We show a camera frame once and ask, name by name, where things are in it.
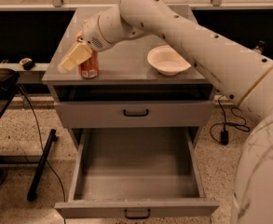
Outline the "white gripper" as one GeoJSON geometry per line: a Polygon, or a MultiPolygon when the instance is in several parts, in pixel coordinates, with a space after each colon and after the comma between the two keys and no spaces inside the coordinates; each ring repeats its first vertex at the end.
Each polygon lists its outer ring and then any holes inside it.
{"type": "Polygon", "coordinates": [[[82,37],[89,46],[86,43],[77,42],[70,48],[58,65],[58,70],[62,74],[72,71],[81,63],[90,59],[92,49],[95,51],[104,51],[106,49],[106,41],[99,29],[99,13],[82,22],[82,37]]]}

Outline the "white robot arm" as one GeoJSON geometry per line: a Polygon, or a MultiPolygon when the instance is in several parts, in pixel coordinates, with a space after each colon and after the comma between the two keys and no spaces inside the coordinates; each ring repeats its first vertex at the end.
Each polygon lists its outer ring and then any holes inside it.
{"type": "Polygon", "coordinates": [[[82,41],[58,68],[68,72],[96,51],[145,34],[163,39],[257,120],[239,158],[231,224],[273,224],[273,60],[177,15],[162,0],[119,0],[84,21],[82,41]]]}

